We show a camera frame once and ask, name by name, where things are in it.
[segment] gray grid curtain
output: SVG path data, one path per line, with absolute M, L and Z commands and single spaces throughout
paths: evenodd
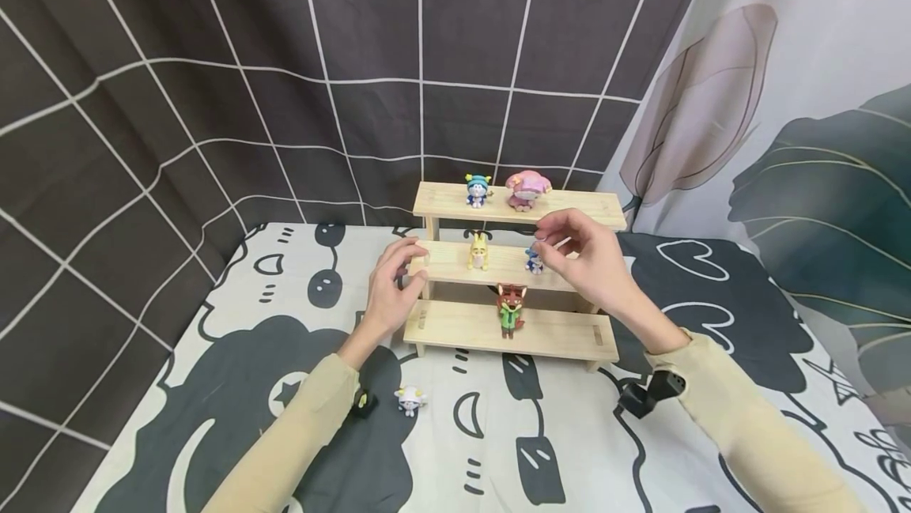
M 0 509 L 66 511 L 254 226 L 593 190 L 690 0 L 0 0 Z

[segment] small blue figurine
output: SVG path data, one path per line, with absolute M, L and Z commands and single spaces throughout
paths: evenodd
M 470 204 L 473 209 L 480 209 L 484 206 L 487 195 L 492 195 L 492 190 L 487 190 L 487 183 L 490 183 L 490 176 L 472 175 L 468 173 L 465 176 L 468 182 L 468 198 L 466 203 Z
M 533 273 L 534 275 L 544 272 L 544 261 L 541 260 L 541 255 L 535 253 L 530 246 L 525 249 L 525 254 L 528 255 L 528 262 L 525 262 L 525 269 L 528 272 Z

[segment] wooden shelf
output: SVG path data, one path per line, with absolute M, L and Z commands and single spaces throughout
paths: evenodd
M 419 300 L 408 316 L 404 341 L 417 345 L 420 355 L 424 345 L 436 345 L 582 359 L 592 363 L 589 370 L 618 361 L 609 316 L 523 309 L 522 319 L 525 326 L 513 339 L 504 339 L 493 304 Z
M 575 292 L 576 290 L 559 274 L 547 268 L 543 273 L 534 275 L 525 269 L 528 256 L 525 248 L 520 246 L 498 246 L 487 244 L 487 270 L 468 269 L 468 255 L 471 241 L 463 243 L 443 243 L 438 241 L 419 241 L 418 244 L 429 251 L 429 255 L 415 257 L 408 267 L 408 274 L 414 275 L 421 269 L 427 271 L 431 281 L 454 281 L 456 284 L 526 285 L 533 290 L 556 290 L 558 292 Z
M 517 212 L 507 204 L 512 191 L 492 187 L 493 196 L 485 205 L 474 209 L 466 204 L 465 183 L 431 183 L 421 181 L 414 197 L 414 214 L 418 216 L 465 221 L 504 221 L 505 223 L 534 224 L 547 213 L 575 207 L 615 231 L 626 230 L 626 219 L 617 195 L 612 192 L 582 190 L 552 190 L 535 202 L 526 213 Z

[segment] toy figure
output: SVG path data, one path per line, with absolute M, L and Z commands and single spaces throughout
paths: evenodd
M 493 195 L 493 190 L 487 188 L 487 183 L 490 183 L 490 175 L 485 177 L 484 175 L 472 175 L 468 173 L 465 176 L 465 180 L 468 182 L 468 198 L 466 203 L 470 204 L 473 209 L 480 209 L 484 206 L 484 201 L 490 195 Z
M 404 416 L 409 418 L 414 418 L 419 406 L 427 404 L 427 395 L 417 387 L 399 387 L 395 396 L 399 399 L 399 410 L 404 410 Z
M 507 201 L 509 206 L 521 213 L 531 211 L 535 199 L 553 189 L 546 177 L 530 170 L 511 175 L 507 179 L 507 187 L 513 190 Z
M 530 246 L 525 249 L 525 254 L 528 255 L 528 262 L 525 262 L 525 269 L 528 272 L 533 273 L 535 276 L 544 272 L 544 261 L 541 259 L 541 255 L 535 253 Z
M 513 332 L 521 329 L 525 322 L 522 321 L 522 300 L 525 299 L 525 292 L 528 290 L 523 285 L 503 285 L 497 284 L 497 308 L 500 313 L 500 329 L 503 331 L 503 338 L 512 339 Z
M 474 234 L 471 253 L 468 255 L 468 269 L 472 268 L 487 269 L 487 236 L 484 232 Z

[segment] fabric backdrop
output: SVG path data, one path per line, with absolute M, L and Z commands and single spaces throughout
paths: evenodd
M 594 189 L 689 4 L 0 0 L 0 509 L 74 500 L 253 227 Z
M 911 458 L 907 0 L 696 0 L 602 189 L 755 251 Z M 911 462 L 895 466 L 911 494 Z

